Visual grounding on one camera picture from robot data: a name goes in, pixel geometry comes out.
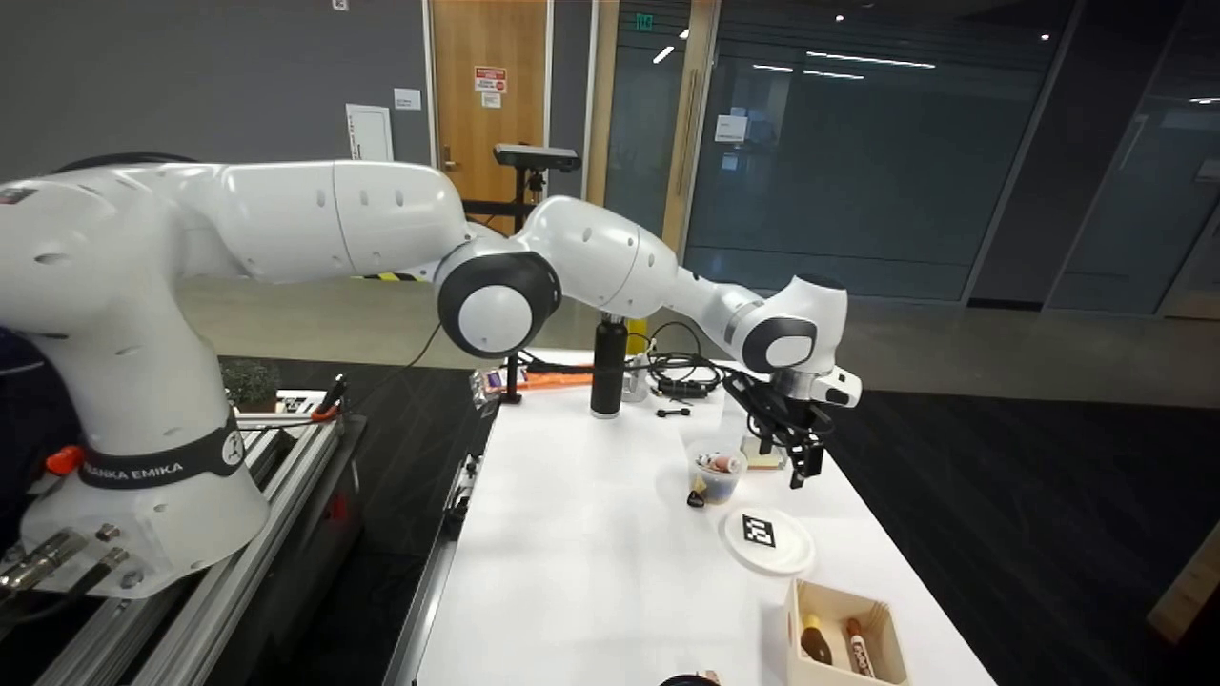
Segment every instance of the glass window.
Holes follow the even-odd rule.
[[[1069,17],[726,0],[685,263],[961,303]]]
[[[1051,310],[1159,313],[1220,188],[1220,5],[1193,0],[1096,198]]]
[[[685,0],[622,0],[605,206],[660,233],[685,63]]]

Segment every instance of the black cylinder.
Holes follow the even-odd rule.
[[[595,397],[592,409],[613,417],[622,403],[625,324],[605,315],[595,336]]]

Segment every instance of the paper plate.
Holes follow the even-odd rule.
[[[719,533],[737,559],[768,576],[803,576],[816,559],[803,521],[775,506],[737,506],[726,516]]]

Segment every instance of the table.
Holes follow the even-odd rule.
[[[787,681],[791,578],[728,552],[717,525],[731,503],[810,525],[816,559],[801,578],[887,604],[911,681],[990,681],[834,459],[801,491],[787,474],[746,474],[731,503],[689,512],[685,455],[726,440],[737,403],[717,394],[689,421],[660,421],[669,402],[595,417],[586,397],[547,388],[498,409],[421,686],[660,686],[689,670]]]

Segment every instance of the dark floor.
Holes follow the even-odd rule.
[[[282,385],[319,388],[346,374],[345,411],[366,417],[360,444],[361,538],[327,587],[305,644],[280,656],[276,681],[375,686],[384,674],[416,578],[439,529],[444,500],[491,421],[468,402],[468,374],[276,364]]]
[[[873,394],[834,459],[999,681],[1144,686],[1220,517],[1220,411]]]

